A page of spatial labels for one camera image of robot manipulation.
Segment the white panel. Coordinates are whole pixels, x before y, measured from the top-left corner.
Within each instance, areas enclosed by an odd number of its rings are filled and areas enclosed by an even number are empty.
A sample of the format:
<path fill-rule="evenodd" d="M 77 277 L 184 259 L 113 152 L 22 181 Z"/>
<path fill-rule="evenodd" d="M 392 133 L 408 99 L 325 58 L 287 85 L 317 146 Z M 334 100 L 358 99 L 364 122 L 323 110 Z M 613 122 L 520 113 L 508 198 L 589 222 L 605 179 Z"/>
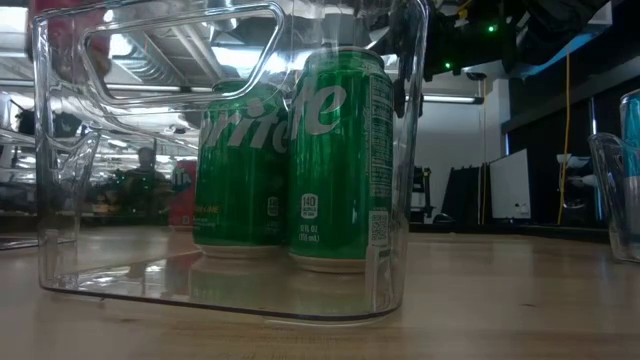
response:
<path fill-rule="evenodd" d="M 494 219 L 531 219 L 527 150 L 490 163 L 491 208 Z"/>

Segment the green Sprite can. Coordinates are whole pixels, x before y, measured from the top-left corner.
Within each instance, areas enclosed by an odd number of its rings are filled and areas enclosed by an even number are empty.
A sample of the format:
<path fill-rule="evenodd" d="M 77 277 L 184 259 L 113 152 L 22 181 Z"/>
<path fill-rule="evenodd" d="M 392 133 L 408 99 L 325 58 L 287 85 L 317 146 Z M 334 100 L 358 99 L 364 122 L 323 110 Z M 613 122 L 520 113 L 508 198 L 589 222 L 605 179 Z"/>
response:
<path fill-rule="evenodd" d="M 259 258 L 283 246 L 287 131 L 285 100 L 272 84 L 209 105 L 199 134 L 192 230 L 205 255 Z"/>
<path fill-rule="evenodd" d="M 291 103 L 289 253 L 305 270 L 362 273 L 389 243 L 393 90 L 376 53 L 323 49 Z"/>

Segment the person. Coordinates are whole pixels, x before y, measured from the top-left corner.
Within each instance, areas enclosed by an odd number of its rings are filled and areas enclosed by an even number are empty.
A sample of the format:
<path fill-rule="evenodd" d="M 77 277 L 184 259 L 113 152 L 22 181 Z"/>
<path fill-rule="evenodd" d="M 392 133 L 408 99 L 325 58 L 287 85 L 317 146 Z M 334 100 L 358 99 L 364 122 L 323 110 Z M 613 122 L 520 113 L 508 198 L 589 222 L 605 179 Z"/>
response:
<path fill-rule="evenodd" d="M 155 168 L 155 152 L 152 148 L 140 148 L 137 156 L 139 165 L 125 172 L 126 204 L 148 216 L 157 215 L 168 189 L 166 178 Z"/>

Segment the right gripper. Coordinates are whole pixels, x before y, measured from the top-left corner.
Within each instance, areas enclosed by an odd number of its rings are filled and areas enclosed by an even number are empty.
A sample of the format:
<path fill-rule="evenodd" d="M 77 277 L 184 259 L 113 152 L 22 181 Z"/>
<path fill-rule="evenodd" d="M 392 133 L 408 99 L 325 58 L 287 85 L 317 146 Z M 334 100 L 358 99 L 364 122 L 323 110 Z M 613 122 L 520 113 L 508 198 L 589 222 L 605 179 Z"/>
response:
<path fill-rule="evenodd" d="M 500 60 L 503 56 L 505 18 L 502 0 L 461 0 L 452 12 L 442 11 L 442 0 L 427 0 L 429 10 L 424 79 Z M 393 81 L 394 111 L 405 114 L 405 82 L 413 73 L 416 39 L 423 20 L 418 0 L 398 0 L 392 13 L 392 45 L 398 57 Z"/>

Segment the black panel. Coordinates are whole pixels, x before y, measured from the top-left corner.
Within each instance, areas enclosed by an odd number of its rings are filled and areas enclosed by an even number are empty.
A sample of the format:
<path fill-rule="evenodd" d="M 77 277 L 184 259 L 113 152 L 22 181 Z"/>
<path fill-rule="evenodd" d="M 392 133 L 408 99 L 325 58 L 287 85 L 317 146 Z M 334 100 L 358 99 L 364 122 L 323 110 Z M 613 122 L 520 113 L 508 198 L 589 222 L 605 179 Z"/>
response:
<path fill-rule="evenodd" d="M 454 224 L 471 226 L 481 223 L 484 170 L 483 165 L 450 169 L 441 212 Z"/>

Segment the white hanging box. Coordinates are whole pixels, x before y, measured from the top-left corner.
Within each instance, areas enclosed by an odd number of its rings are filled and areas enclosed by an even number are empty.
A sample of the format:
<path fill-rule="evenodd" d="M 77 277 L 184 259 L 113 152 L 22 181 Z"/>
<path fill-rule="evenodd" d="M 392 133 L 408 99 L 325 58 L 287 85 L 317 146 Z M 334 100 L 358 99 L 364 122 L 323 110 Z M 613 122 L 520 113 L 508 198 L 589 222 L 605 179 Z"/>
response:
<path fill-rule="evenodd" d="M 604 3 L 589 20 L 589 25 L 610 26 L 613 23 L 613 5 L 611 0 Z"/>

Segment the black desk frame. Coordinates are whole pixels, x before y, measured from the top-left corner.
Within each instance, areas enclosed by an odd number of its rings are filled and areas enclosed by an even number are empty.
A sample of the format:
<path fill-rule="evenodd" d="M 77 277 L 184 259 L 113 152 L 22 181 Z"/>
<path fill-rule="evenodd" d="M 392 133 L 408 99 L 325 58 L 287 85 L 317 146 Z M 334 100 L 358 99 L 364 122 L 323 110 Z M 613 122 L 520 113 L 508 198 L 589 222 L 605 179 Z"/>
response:
<path fill-rule="evenodd" d="M 569 104 L 581 102 L 638 76 L 640 76 L 640 56 L 634 57 L 608 71 L 593 75 L 584 83 L 571 87 Z M 501 124 L 501 131 L 503 134 L 509 133 L 566 107 L 565 95 L 558 94 L 545 102 L 531 107 L 526 112 L 512 116 L 508 121 Z"/>

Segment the clear plastic bin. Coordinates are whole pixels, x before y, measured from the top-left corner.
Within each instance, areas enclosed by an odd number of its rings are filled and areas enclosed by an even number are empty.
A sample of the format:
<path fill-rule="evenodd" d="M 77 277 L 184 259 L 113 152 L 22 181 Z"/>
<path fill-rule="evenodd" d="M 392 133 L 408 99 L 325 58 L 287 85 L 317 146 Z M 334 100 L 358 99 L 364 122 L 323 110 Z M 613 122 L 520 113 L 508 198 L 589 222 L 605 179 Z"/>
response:
<path fill-rule="evenodd" d="M 0 250 L 36 246 L 41 219 L 60 232 L 61 242 L 76 238 L 100 140 L 89 132 L 47 141 L 46 199 L 39 202 L 35 137 L 0 129 Z"/>
<path fill-rule="evenodd" d="M 393 109 L 392 209 L 389 243 L 367 250 L 362 273 L 301 268 L 289 253 L 290 109 L 307 58 L 323 49 L 358 47 L 384 61 L 392 82 L 398 57 L 373 47 L 386 33 L 393 0 L 104 0 L 49 10 L 34 18 L 35 139 L 38 201 L 46 199 L 47 141 L 54 114 L 82 120 L 75 137 L 101 134 L 79 231 L 39 221 L 39 281 L 47 289 L 263 314 L 300 321 L 359 322 L 385 316 L 403 301 L 415 140 L 422 107 L 424 52 L 405 82 L 405 114 Z M 105 9 L 105 23 L 83 30 L 69 71 L 52 65 L 48 22 Z M 101 78 L 87 50 L 110 38 L 112 68 Z M 218 258 L 194 243 L 192 229 L 169 226 L 171 175 L 196 160 L 205 113 L 215 101 L 269 83 L 288 113 L 285 240 L 269 256 Z M 163 206 L 148 216 L 126 204 L 125 172 L 142 147 L 168 185 Z"/>
<path fill-rule="evenodd" d="M 609 133 L 588 142 L 613 255 L 640 263 L 640 145 Z"/>

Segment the slim blue can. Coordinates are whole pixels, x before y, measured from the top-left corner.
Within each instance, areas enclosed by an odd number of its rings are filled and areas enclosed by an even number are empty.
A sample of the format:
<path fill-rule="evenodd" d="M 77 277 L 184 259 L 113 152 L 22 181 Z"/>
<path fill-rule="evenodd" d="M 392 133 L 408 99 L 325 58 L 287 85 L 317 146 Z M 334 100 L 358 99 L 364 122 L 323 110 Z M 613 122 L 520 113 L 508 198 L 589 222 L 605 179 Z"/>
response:
<path fill-rule="evenodd" d="M 620 114 L 627 226 L 640 236 L 640 89 L 621 99 Z"/>

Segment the ceiling light bar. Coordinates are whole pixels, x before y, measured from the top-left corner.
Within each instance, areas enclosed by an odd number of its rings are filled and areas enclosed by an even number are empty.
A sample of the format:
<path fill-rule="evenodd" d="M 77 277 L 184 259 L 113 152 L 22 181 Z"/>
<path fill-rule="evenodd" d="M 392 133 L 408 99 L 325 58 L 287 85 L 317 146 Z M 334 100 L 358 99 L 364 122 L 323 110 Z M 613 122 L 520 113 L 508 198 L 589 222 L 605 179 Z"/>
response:
<path fill-rule="evenodd" d="M 484 103 L 484 98 L 475 96 L 424 94 L 422 96 L 422 101 L 425 103 L 482 105 Z"/>

